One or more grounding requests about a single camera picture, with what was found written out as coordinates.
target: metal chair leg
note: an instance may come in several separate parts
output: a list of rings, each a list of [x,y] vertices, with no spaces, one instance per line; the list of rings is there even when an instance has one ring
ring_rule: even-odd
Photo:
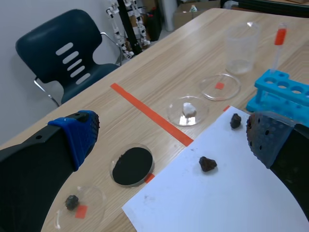
[[[114,40],[112,40],[111,37],[109,37],[109,35],[106,34],[105,32],[100,32],[100,34],[105,35],[110,41],[112,41],[113,44],[115,44],[119,48],[119,51],[120,51],[120,66],[121,66],[122,65],[122,49],[121,49],[121,47]]]
[[[47,96],[57,105],[57,107],[59,107],[60,105],[58,104],[58,102],[53,98],[52,95],[48,94],[48,93],[46,92],[46,90],[45,90],[42,86],[40,86],[40,84],[37,82],[37,79],[38,79],[38,77],[36,77],[36,78],[34,79],[35,85],[36,85],[37,87],[39,87],[40,90],[42,90],[44,93],[46,93]]]

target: pipette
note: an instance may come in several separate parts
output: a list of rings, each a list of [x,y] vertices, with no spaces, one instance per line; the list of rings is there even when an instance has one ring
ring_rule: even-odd
[[[284,43],[286,31],[287,31],[286,24],[281,23],[279,25],[279,28],[278,28],[278,31],[277,31],[277,35],[276,35],[276,39],[275,39],[275,45],[278,48],[277,48],[277,53],[275,55],[274,63],[273,63],[272,68],[270,70],[271,74],[273,74],[276,71],[276,69],[278,68],[279,57],[280,57],[280,54],[281,54],[281,51],[282,51],[282,46],[283,46],[283,43]]]

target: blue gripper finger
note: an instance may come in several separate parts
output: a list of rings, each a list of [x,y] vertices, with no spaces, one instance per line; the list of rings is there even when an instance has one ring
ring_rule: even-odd
[[[81,110],[67,117],[50,121],[48,125],[59,126],[65,132],[74,170],[77,171],[98,139],[98,115],[90,110]]]

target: petri dish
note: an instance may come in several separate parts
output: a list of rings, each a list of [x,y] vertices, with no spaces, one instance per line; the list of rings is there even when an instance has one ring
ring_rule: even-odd
[[[68,194],[78,198],[78,205],[69,210],[66,199],[54,218],[55,231],[96,232],[103,220],[106,197],[96,186],[78,186]]]
[[[122,187],[137,187],[154,171],[155,162],[151,151],[142,144],[130,144],[122,147],[110,164],[113,181]]]
[[[209,76],[199,83],[202,94],[212,101],[223,101],[236,96],[241,83],[236,77],[220,73]]]
[[[183,114],[183,104],[190,103],[196,109],[196,114],[193,117],[186,117]],[[209,108],[206,105],[206,101],[204,99],[186,96],[175,100],[172,104],[170,104],[167,108],[168,118],[169,120],[182,127],[193,126],[201,121],[203,121],[209,112]]]

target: white stone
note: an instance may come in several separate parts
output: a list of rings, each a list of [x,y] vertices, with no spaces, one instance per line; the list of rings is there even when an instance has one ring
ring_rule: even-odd
[[[186,118],[194,117],[197,114],[197,109],[188,102],[183,104],[183,114]]]

